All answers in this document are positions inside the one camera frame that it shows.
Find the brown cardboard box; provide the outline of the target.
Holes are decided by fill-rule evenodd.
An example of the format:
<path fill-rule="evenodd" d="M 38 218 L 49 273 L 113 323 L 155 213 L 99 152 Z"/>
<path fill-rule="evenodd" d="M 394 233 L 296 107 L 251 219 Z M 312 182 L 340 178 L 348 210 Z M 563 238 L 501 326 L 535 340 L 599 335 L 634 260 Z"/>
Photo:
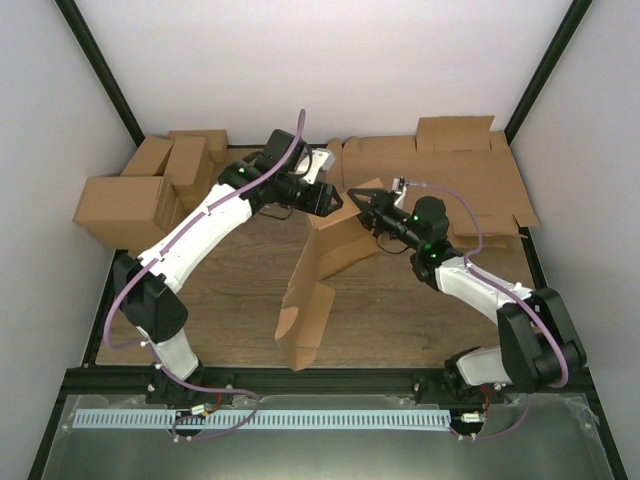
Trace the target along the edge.
<path fill-rule="evenodd" d="M 308 217 L 308 236 L 283 297 L 275 340 L 293 371 L 317 356 L 336 291 L 324 280 L 378 252 L 375 238 L 360 223 L 360 209 L 346 192 L 343 206 L 327 217 Z"/>

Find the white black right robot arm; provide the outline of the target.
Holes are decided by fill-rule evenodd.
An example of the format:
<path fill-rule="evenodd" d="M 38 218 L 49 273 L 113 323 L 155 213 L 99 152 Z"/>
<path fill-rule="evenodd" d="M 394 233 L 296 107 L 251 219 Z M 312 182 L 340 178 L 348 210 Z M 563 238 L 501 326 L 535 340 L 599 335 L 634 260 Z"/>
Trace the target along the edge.
<path fill-rule="evenodd" d="M 401 207 L 406 187 L 397 179 L 389 190 L 352 188 L 348 195 L 366 230 L 412 250 L 410 263 L 420 282 L 472 307 L 498 330 L 498 346 L 473 348 L 447 361 L 447 396 L 465 403 L 486 384 L 511 385 L 524 393 L 564 387 L 586 366 L 587 355 L 561 295 L 479 268 L 449 242 L 444 201 L 423 196 L 406 212 Z"/>

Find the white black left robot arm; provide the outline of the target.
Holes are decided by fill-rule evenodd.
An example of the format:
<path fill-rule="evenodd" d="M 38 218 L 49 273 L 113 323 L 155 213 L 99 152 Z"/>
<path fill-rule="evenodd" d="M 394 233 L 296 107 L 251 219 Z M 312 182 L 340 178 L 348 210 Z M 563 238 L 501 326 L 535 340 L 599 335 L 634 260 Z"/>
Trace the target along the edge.
<path fill-rule="evenodd" d="M 276 129 L 266 145 L 230 163 L 194 210 L 154 246 L 137 257 L 119 256 L 112 269 L 115 298 L 103 329 L 106 345 L 111 323 L 122 312 L 140 334 L 140 345 L 154 355 L 170 379 L 169 391 L 181 403 L 196 402 L 204 379 L 201 362 L 188 341 L 188 310 L 178 294 L 201 261 L 236 228 L 268 205 L 326 217 L 340 209 L 336 188 L 320 180 L 334 154 L 314 149 L 300 132 Z"/>

